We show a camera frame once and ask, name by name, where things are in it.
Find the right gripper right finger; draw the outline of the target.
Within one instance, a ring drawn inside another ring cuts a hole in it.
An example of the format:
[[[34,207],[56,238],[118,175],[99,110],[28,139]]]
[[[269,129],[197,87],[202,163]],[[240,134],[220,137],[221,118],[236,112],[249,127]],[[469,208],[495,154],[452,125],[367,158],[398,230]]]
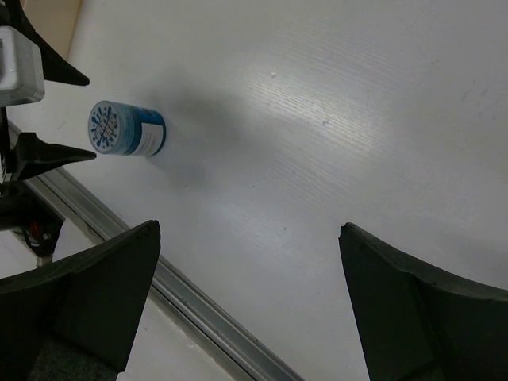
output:
[[[348,223],[341,261],[371,380],[505,380],[507,292]]]

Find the blue white tape roll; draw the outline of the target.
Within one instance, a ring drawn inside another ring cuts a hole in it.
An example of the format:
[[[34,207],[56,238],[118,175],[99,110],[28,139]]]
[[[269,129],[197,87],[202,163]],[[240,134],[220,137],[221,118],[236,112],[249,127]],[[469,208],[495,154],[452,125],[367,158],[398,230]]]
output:
[[[155,110],[125,103],[100,101],[88,118],[92,147],[104,155],[156,155],[168,136],[164,118]]]

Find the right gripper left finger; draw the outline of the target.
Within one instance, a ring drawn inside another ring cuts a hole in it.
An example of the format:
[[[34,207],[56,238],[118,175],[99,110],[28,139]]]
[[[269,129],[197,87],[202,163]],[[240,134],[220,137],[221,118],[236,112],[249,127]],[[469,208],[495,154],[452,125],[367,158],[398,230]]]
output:
[[[115,380],[160,255],[160,224],[1,281],[3,380]]]

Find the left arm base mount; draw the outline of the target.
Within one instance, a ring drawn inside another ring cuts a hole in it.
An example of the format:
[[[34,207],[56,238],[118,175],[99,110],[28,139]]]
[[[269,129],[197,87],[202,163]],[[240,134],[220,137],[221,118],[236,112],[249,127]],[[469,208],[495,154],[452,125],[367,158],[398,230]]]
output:
[[[13,233],[38,258],[52,257],[63,221],[32,221],[16,228]]]

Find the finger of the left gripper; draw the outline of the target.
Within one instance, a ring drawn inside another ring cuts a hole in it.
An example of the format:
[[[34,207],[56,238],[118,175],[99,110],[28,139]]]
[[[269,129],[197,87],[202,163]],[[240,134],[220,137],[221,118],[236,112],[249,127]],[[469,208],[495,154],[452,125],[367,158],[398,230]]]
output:
[[[67,164],[96,158],[95,152],[61,144],[48,144],[35,133],[21,133],[13,149],[14,181],[24,181]]]
[[[7,25],[27,37],[40,49],[45,80],[74,86],[90,84],[87,76],[69,64],[39,35],[18,0],[7,0]]]

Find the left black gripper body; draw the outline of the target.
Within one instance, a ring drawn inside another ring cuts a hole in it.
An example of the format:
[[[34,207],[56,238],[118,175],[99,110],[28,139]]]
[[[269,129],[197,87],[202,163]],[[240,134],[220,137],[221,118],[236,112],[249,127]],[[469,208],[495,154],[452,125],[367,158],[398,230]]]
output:
[[[22,181],[12,180],[16,164],[6,108],[1,108],[1,231],[56,234],[64,223]]]

